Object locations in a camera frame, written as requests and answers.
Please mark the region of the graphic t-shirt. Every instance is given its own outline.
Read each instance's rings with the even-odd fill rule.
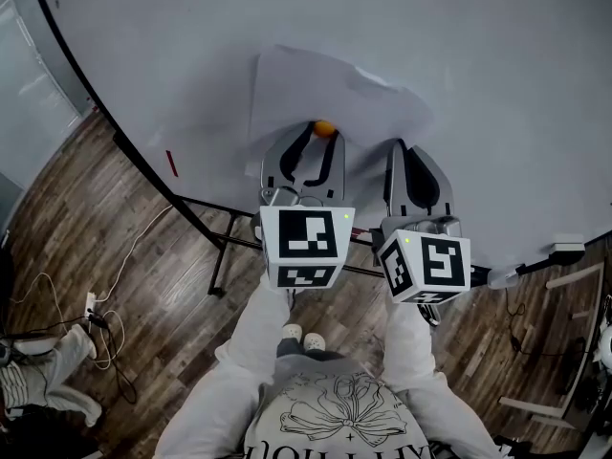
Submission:
[[[428,459],[405,404],[355,361],[287,356],[247,431],[247,459]]]

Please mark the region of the white pants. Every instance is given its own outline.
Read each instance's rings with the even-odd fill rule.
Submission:
[[[28,404],[80,411],[85,415],[85,425],[94,426],[102,407],[86,394],[64,385],[93,346],[85,331],[75,325],[49,354],[29,358],[28,363],[20,365],[28,388]]]

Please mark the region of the white shoe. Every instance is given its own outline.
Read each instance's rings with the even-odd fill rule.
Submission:
[[[304,337],[304,350],[325,350],[325,339],[318,333],[309,333]]]
[[[301,341],[302,327],[294,323],[283,326],[283,338],[296,339],[297,341]]]

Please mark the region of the wooden floor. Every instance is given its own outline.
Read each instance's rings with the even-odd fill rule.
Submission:
[[[64,316],[77,317],[88,291],[107,294],[134,237],[168,205],[115,147],[112,134],[108,122],[94,115],[34,184],[11,226],[13,297],[21,298],[34,277],[46,272]],[[225,229],[226,213],[191,207],[213,230]],[[233,234],[250,237],[246,222],[237,223]],[[598,242],[576,267],[527,275],[510,290],[511,310],[521,302],[527,307],[513,325],[526,351],[563,352],[568,341],[586,334],[588,318],[570,321],[567,316],[590,307],[594,278],[552,291],[544,283],[600,262],[604,253],[605,243]],[[112,297],[98,307],[118,311],[125,323],[119,361],[139,394],[136,405],[128,404],[119,395],[114,371],[97,370],[89,361],[72,377],[75,387],[106,410],[103,423],[84,433],[95,435],[109,457],[150,457],[165,425],[213,365],[214,349],[231,335],[263,263],[258,251],[230,246],[220,275],[227,294],[218,299],[207,295],[216,256],[206,238],[172,209],[141,240]],[[349,262],[371,268],[369,249],[353,247]],[[300,296],[292,320],[379,374],[386,293],[378,278],[342,273],[332,290]],[[8,326],[22,331],[56,321],[50,286],[41,280],[23,304],[11,307]],[[455,299],[434,335],[439,368],[492,435],[534,441],[542,452],[576,448],[578,432],[535,424],[527,413],[497,403],[502,395],[540,404],[562,399],[556,392],[561,359],[516,354],[509,322],[501,291],[480,288]],[[78,417],[70,419],[82,424]]]

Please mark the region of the white cube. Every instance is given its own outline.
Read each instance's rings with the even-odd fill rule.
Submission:
[[[470,290],[470,240],[397,229],[378,252],[394,302],[442,304]]]
[[[283,289],[332,287],[346,261],[355,210],[264,206],[260,215],[270,284]]]

